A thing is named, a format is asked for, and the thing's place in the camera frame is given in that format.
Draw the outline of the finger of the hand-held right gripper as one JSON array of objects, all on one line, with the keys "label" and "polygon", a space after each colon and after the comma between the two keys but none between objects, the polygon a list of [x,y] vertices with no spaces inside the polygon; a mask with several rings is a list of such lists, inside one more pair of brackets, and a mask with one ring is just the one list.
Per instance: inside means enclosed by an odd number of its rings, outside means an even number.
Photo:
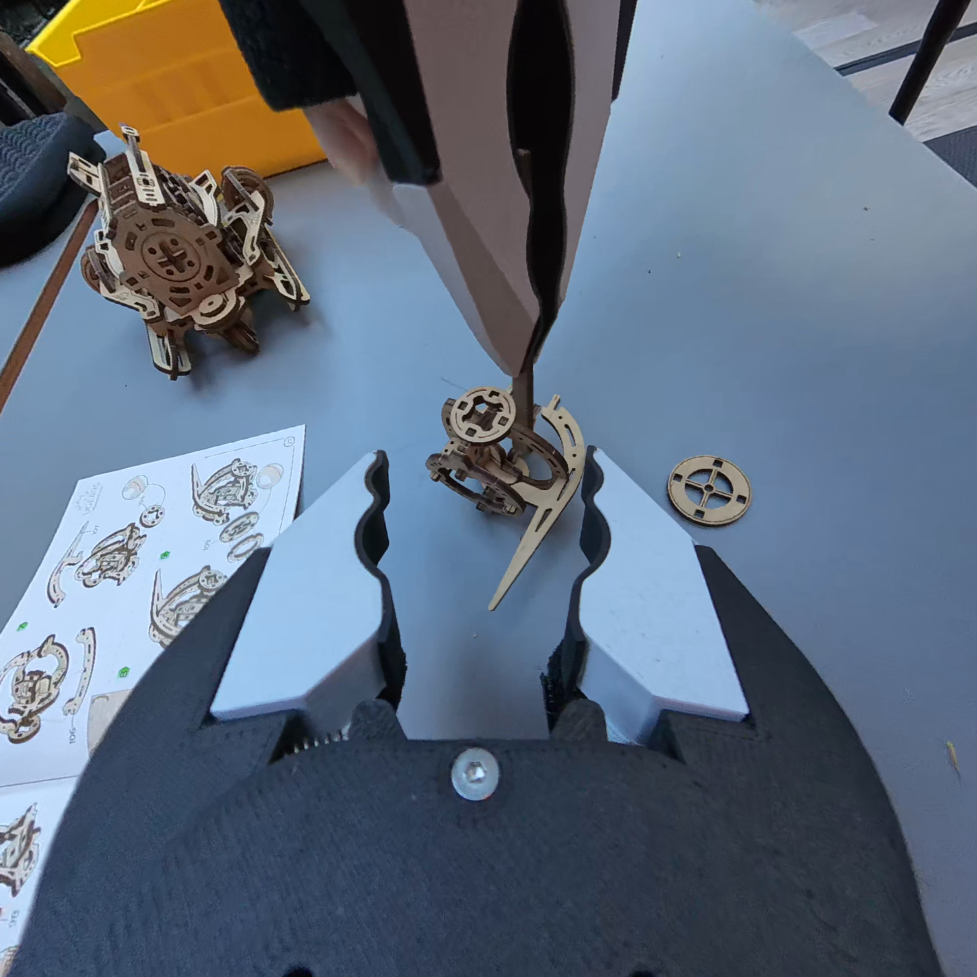
[{"label": "finger of the hand-held right gripper", "polygon": [[531,189],[519,151],[530,84],[550,67],[536,2],[404,2],[438,157],[427,186],[393,186],[464,322],[506,375],[531,356],[541,299],[531,275]]},{"label": "finger of the hand-held right gripper", "polygon": [[622,3],[545,2],[534,122],[534,356],[558,317],[622,74]]}]

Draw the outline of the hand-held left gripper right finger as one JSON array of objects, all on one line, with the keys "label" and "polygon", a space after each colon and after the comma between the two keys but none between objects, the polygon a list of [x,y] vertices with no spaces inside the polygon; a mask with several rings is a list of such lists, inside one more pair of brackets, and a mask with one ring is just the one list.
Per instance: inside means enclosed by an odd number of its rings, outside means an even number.
[{"label": "hand-held left gripper right finger", "polygon": [[580,482],[580,551],[560,644],[542,675],[551,734],[571,702],[609,739],[649,745],[666,711],[739,723],[750,711],[696,545],[599,447]]}]

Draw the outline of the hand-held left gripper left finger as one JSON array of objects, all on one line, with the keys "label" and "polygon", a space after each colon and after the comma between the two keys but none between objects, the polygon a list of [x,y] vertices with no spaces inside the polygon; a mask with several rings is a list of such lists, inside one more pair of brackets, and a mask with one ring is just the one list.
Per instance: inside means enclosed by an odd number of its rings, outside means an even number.
[{"label": "hand-held left gripper left finger", "polygon": [[391,585],[389,460],[365,454],[275,540],[211,706],[219,720],[300,710],[317,734],[406,681]]}]

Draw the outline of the small wooden model assembly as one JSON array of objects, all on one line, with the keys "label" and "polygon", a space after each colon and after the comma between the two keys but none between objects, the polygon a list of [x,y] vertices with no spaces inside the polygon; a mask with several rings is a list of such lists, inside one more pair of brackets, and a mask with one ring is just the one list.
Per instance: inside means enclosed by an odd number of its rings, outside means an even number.
[{"label": "small wooden model assembly", "polygon": [[[534,420],[539,417],[559,437],[560,446],[535,432]],[[517,517],[532,509],[488,605],[493,612],[580,487],[586,456],[582,433],[557,395],[547,406],[532,408],[529,424],[519,422],[511,389],[498,386],[472,388],[447,399],[442,422],[446,446],[426,461],[433,482],[484,513]]]}]

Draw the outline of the large wooden mechanical model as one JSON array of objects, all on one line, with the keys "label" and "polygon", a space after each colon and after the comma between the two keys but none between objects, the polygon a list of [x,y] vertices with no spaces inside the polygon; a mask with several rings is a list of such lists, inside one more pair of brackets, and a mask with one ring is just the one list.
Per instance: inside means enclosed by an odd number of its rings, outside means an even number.
[{"label": "large wooden mechanical model", "polygon": [[170,380],[191,372],[189,332],[260,350],[251,298],[274,290],[293,311],[311,296],[272,233],[274,195],[245,166],[194,178],[154,164],[139,132],[126,149],[91,163],[68,154],[67,176],[93,194],[102,226],[80,259],[85,281],[106,300],[140,313],[153,364]]}]

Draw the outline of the person's right hand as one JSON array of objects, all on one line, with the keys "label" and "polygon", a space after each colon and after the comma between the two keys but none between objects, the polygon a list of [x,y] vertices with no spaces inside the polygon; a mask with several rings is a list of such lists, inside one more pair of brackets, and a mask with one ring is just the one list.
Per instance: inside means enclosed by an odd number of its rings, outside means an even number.
[{"label": "person's right hand", "polygon": [[379,153],[368,120],[350,99],[308,106],[303,114],[332,167],[355,186],[366,183]]}]

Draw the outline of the spoked wooden wheel disc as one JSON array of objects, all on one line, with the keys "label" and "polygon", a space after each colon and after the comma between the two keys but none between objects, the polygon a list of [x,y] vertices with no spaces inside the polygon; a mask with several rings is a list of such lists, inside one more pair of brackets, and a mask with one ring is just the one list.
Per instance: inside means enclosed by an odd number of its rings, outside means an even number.
[{"label": "spoked wooden wheel disc", "polygon": [[738,521],[751,505],[751,483],[728,459],[689,457],[672,470],[667,496],[676,512],[699,526],[720,528]]}]

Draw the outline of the white assembly instruction booklet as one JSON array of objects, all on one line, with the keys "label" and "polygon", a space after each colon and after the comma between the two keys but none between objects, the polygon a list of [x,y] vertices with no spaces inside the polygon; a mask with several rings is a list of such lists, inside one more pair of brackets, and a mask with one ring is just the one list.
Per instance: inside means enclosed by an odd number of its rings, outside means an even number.
[{"label": "white assembly instruction booklet", "polygon": [[293,521],[304,426],[84,479],[1,639],[2,975],[91,753],[140,678]]}]

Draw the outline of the yellow plastic bin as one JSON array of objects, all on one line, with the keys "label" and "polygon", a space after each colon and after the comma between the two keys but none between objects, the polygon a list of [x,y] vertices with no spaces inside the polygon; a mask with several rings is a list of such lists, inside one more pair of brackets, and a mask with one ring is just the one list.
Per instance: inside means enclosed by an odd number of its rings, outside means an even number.
[{"label": "yellow plastic bin", "polygon": [[27,50],[172,172],[269,177],[325,158],[299,110],[265,104],[217,1],[69,2]]}]

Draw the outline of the black metal leg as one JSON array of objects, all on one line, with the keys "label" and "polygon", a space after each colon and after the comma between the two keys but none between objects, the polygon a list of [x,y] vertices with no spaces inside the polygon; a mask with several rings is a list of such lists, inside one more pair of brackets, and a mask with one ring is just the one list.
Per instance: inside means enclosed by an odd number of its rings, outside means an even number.
[{"label": "black metal leg", "polygon": [[970,4],[970,1],[937,2],[907,74],[888,111],[888,115],[899,125],[906,124],[939,57],[959,29]]}]

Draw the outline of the dark grey cushion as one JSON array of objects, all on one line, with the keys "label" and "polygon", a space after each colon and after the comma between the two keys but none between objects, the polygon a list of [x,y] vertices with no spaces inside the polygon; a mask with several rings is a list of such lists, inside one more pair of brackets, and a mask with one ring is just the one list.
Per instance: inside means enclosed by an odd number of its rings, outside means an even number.
[{"label": "dark grey cushion", "polygon": [[67,174],[68,154],[100,162],[95,131],[65,112],[23,120],[1,133],[1,267],[38,253],[89,201]]}]

